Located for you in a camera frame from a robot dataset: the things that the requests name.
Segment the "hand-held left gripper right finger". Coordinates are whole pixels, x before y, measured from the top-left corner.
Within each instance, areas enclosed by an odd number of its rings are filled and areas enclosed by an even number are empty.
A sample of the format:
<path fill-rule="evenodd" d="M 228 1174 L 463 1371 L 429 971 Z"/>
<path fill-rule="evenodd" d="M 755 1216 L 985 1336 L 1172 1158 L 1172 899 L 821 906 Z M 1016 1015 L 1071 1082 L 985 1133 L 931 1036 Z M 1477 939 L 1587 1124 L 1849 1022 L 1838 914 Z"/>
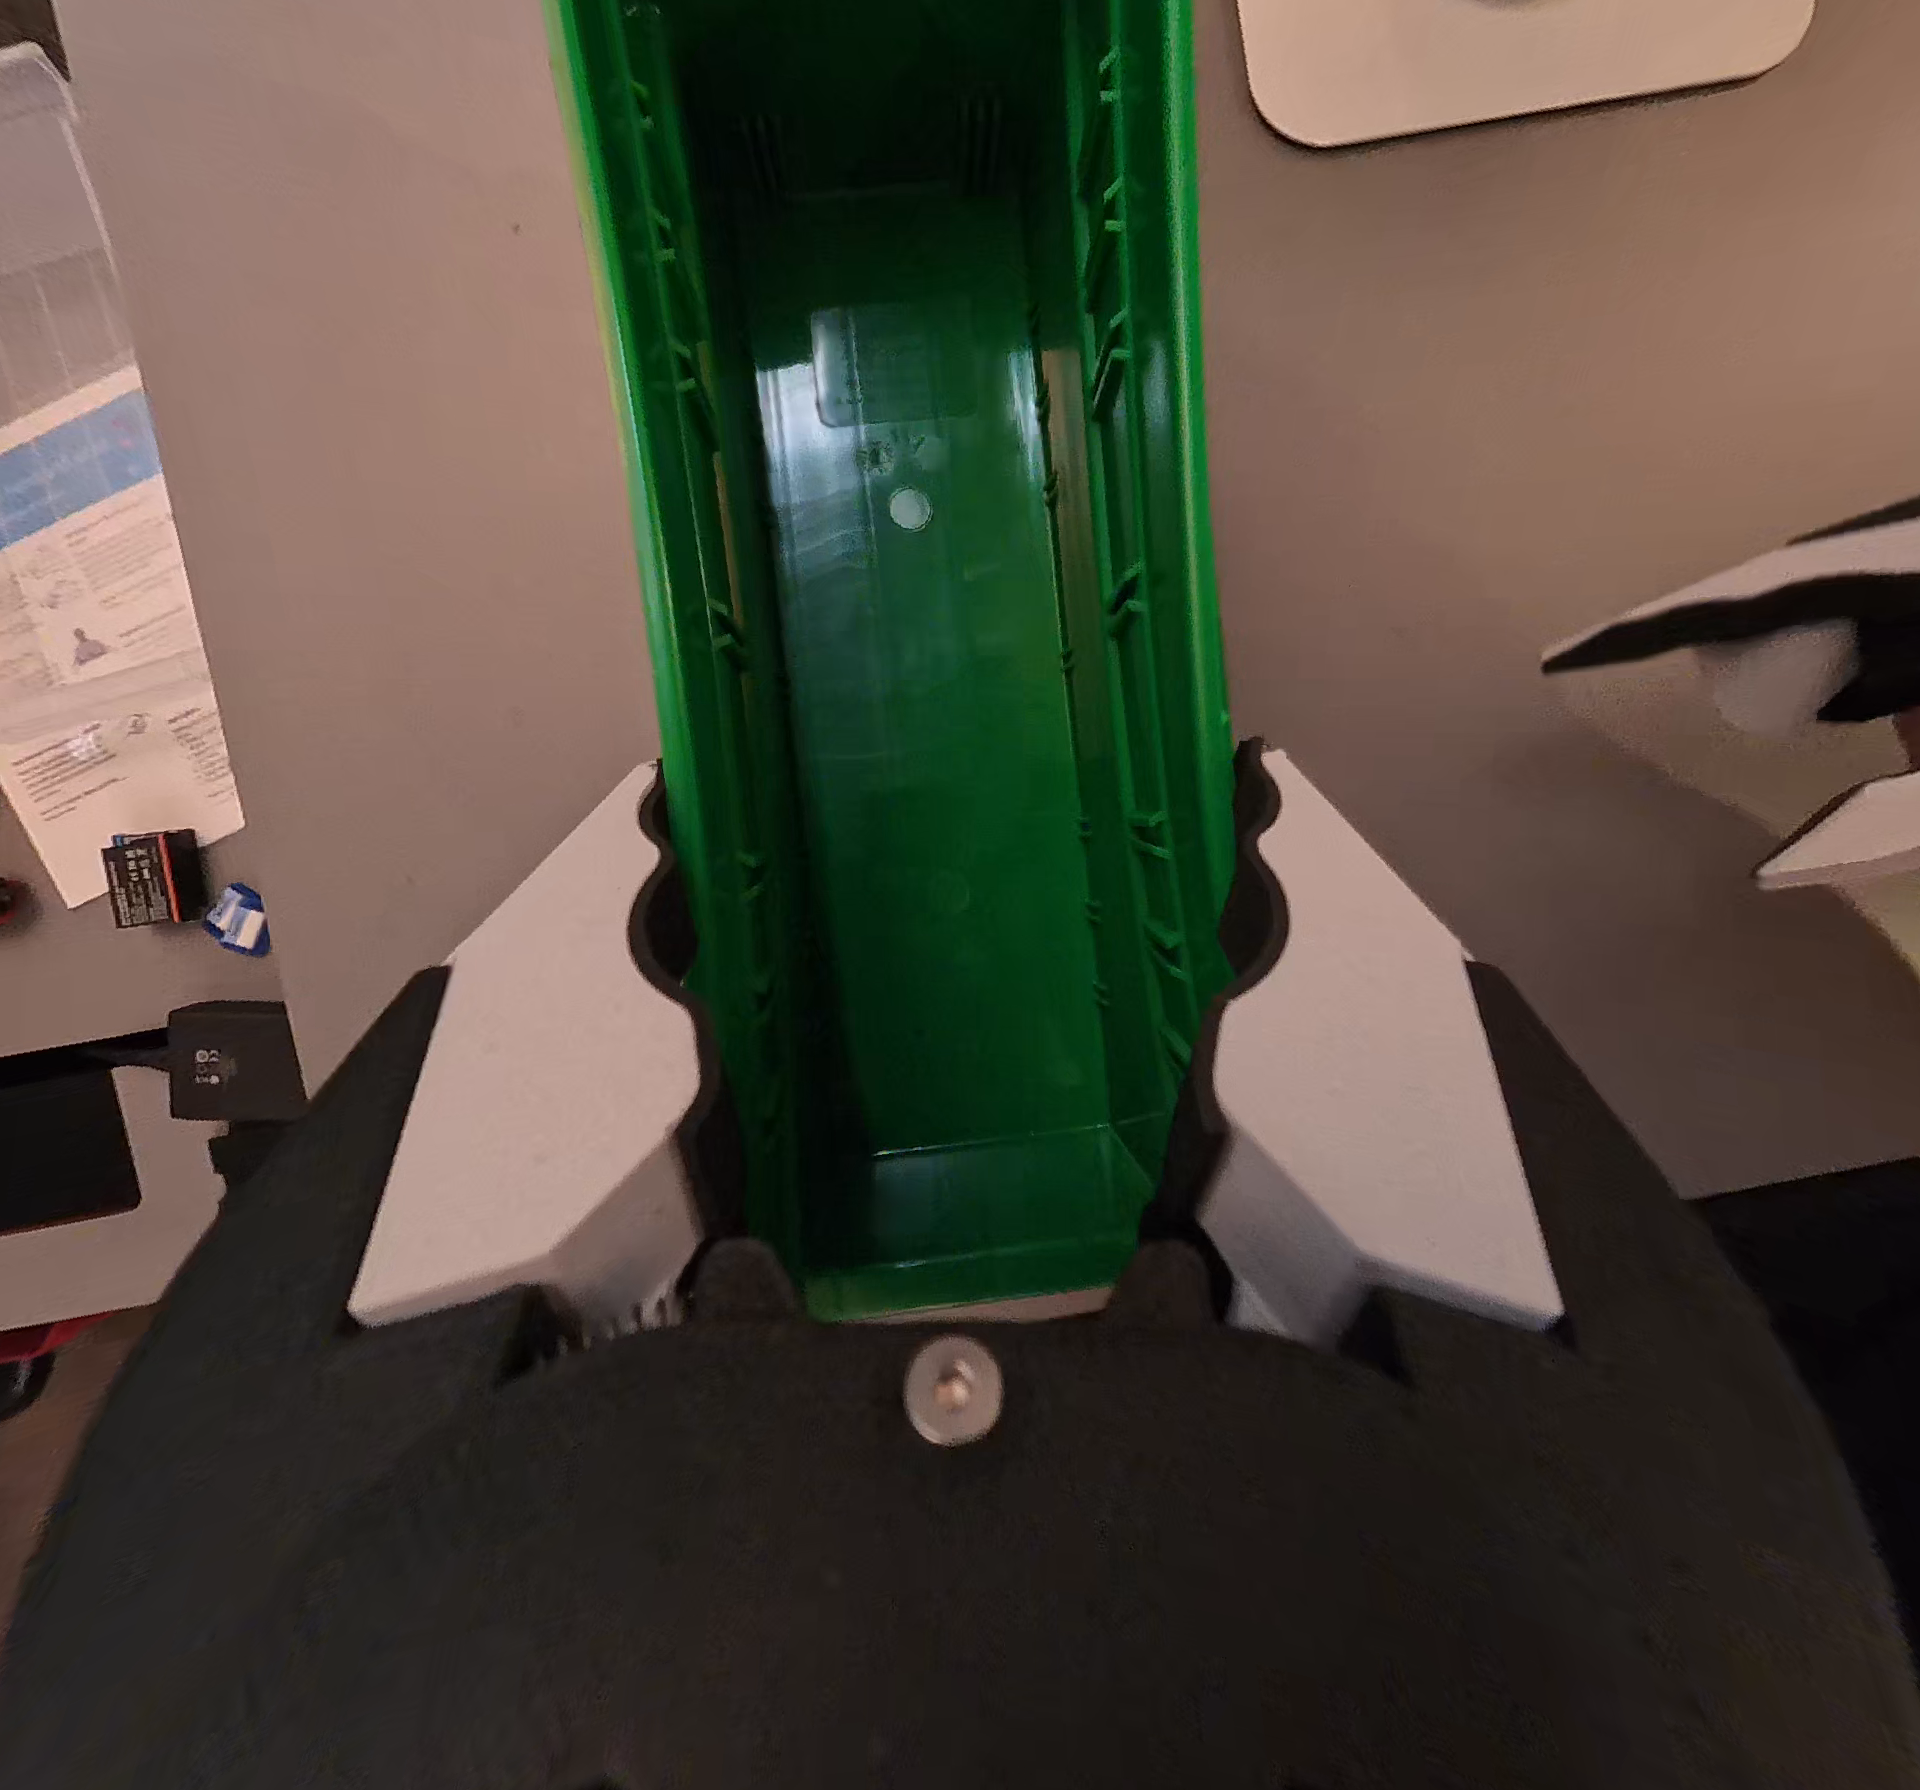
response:
<path fill-rule="evenodd" d="M 1331 1351 L 1366 1292 L 1551 1333 L 1564 1292 L 1468 949 L 1270 748 L 1243 748 L 1270 934 L 1213 1015 L 1223 1162 L 1200 1229 L 1225 1318 Z"/>

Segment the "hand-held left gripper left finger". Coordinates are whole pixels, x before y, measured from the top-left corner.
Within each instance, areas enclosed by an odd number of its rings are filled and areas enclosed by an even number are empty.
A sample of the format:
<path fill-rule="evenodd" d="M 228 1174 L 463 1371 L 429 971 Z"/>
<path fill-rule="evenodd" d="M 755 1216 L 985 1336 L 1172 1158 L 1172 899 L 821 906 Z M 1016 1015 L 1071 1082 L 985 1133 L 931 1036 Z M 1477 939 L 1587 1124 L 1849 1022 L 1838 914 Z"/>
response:
<path fill-rule="evenodd" d="M 357 1329 L 538 1284 L 583 1329 L 675 1318 L 699 1209 L 675 1124 L 699 1025 L 631 944 L 659 840 L 643 763 L 451 957 L 374 1229 Z"/>

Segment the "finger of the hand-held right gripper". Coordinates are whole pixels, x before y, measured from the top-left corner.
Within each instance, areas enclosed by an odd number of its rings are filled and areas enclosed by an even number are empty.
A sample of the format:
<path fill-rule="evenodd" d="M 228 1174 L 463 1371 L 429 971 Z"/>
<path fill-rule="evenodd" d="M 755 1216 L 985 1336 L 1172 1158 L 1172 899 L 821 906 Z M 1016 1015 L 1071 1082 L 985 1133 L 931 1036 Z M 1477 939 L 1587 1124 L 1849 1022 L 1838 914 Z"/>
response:
<path fill-rule="evenodd" d="M 1920 778 L 1878 777 L 1818 804 L 1757 864 L 1759 894 L 1866 884 L 1920 871 Z"/>
<path fill-rule="evenodd" d="M 1904 723 L 1920 703 L 1920 507 L 1860 513 L 1544 651 L 1544 677 L 1699 655 L 1746 731 Z"/>

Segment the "green plastic bin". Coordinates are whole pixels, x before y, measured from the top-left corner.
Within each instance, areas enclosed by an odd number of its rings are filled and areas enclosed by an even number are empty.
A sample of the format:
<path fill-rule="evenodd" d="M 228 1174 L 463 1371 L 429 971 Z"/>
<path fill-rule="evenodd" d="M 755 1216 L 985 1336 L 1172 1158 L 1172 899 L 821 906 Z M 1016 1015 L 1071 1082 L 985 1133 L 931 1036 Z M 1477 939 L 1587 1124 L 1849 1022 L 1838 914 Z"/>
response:
<path fill-rule="evenodd" d="M 659 690 L 709 1241 L 1103 1292 L 1225 984 L 1191 0 L 538 0 Z"/>

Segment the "black power adapter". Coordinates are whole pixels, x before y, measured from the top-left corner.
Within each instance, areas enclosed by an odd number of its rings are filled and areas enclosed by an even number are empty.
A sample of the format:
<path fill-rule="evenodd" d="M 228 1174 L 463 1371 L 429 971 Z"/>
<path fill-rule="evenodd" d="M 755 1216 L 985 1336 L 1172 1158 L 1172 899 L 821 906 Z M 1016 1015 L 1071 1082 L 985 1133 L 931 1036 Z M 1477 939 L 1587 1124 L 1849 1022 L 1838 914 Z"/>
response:
<path fill-rule="evenodd" d="M 288 1006 L 215 999 L 162 1022 L 168 1122 L 284 1124 L 307 1114 Z"/>

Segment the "black battery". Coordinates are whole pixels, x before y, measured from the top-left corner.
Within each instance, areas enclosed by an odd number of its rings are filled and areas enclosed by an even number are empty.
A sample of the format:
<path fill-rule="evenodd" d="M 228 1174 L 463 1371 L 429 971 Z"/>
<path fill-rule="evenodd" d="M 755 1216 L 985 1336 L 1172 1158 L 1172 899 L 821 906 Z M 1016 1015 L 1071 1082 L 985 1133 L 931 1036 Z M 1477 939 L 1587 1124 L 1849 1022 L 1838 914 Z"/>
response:
<path fill-rule="evenodd" d="M 102 844 L 105 907 L 118 934 L 136 927 L 188 927 L 206 914 L 206 851 L 192 827 L 118 832 Z"/>

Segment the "black flat device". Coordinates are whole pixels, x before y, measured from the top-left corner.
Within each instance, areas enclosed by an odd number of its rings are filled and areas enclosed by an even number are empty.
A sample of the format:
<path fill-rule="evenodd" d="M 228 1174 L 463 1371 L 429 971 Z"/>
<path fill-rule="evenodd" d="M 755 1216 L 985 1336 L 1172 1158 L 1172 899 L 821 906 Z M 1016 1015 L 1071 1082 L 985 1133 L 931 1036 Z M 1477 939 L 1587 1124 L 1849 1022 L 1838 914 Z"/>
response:
<path fill-rule="evenodd" d="M 113 1070 L 0 1092 L 0 1231 L 113 1221 L 139 1209 Z"/>

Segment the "printed instruction sheet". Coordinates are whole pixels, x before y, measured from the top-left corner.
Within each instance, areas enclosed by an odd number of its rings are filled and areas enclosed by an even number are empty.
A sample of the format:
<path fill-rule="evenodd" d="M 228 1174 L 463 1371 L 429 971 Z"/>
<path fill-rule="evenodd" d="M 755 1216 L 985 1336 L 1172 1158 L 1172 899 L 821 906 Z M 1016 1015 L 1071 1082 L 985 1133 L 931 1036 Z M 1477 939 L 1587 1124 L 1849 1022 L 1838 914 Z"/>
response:
<path fill-rule="evenodd" d="M 65 907 L 118 832 L 247 827 L 136 364 L 0 437 L 0 778 Z"/>

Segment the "clear plastic box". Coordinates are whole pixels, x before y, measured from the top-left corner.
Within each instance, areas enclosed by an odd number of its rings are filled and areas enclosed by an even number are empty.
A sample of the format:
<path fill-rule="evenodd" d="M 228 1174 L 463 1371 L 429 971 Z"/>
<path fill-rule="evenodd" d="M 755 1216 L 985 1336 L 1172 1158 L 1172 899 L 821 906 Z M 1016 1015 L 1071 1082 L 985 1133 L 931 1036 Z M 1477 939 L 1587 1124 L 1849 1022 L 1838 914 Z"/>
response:
<path fill-rule="evenodd" d="M 75 106 L 35 40 L 0 55 L 0 421 L 136 364 L 125 284 L 75 147 Z"/>

